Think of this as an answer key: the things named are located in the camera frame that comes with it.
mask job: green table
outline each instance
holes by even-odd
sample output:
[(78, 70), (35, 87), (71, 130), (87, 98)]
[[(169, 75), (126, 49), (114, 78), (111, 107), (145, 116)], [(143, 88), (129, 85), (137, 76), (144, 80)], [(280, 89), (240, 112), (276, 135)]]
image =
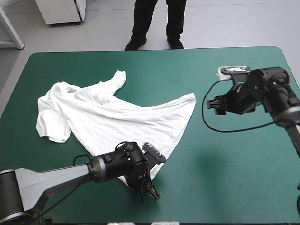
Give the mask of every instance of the green table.
[[(37, 99), (56, 82), (84, 87), (125, 70), (127, 82), (116, 93), (125, 101), (158, 105), (192, 92), (198, 100), (179, 145), (154, 179), (161, 199), (140, 203), (139, 193), (119, 180), (88, 183), (48, 213), (54, 222), (298, 222), (300, 161), (286, 132), (272, 125), (221, 134), (201, 120), (201, 101), (217, 80), (217, 68), (237, 65), (280, 66), (291, 74), (276, 47), (33, 54), (0, 119), (1, 169), (43, 171), (71, 165), (73, 157), (86, 150), (73, 135), (64, 144), (38, 136)], [(225, 93), (231, 85), (218, 84), (208, 98)], [(291, 86), (300, 96), (293, 78)], [(271, 121), (262, 107), (242, 116), (216, 116), (211, 110), (206, 117), (220, 129)]]

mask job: leg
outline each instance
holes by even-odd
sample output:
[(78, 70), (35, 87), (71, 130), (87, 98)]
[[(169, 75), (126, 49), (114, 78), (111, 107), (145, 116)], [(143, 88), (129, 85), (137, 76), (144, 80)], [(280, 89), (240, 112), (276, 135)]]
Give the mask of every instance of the leg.
[(183, 32), (184, 10), (187, 0), (166, 0), (168, 5), (167, 37), (169, 40), (179, 40)]
[(133, 34), (131, 36), (133, 41), (140, 41), (146, 37), (157, 1), (158, 0), (135, 1)]

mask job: shoe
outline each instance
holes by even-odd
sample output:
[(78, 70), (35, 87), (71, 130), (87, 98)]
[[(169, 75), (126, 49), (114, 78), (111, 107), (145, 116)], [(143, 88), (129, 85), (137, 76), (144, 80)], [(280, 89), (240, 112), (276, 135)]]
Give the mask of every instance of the shoe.
[(146, 38), (144, 38), (142, 41), (130, 40), (130, 42), (125, 47), (125, 51), (136, 51), (139, 47), (146, 44), (146, 41)]
[(170, 40), (168, 39), (168, 43), (170, 44), (172, 49), (184, 49), (182, 43), (179, 41), (179, 39), (176, 40)]

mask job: wrinkled cloth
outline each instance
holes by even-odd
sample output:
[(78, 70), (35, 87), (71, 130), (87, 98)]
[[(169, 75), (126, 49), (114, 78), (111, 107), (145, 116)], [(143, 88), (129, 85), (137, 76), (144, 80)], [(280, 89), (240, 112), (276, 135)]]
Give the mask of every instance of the wrinkled cloth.
[[(141, 107), (114, 96), (126, 81), (116, 71), (106, 82), (80, 88), (59, 82), (38, 99), (38, 134), (64, 143), (71, 131), (93, 156), (114, 151), (123, 141), (151, 143), (167, 159), (179, 143), (193, 113), (194, 93), (168, 103)], [(161, 165), (151, 170), (153, 179)]]

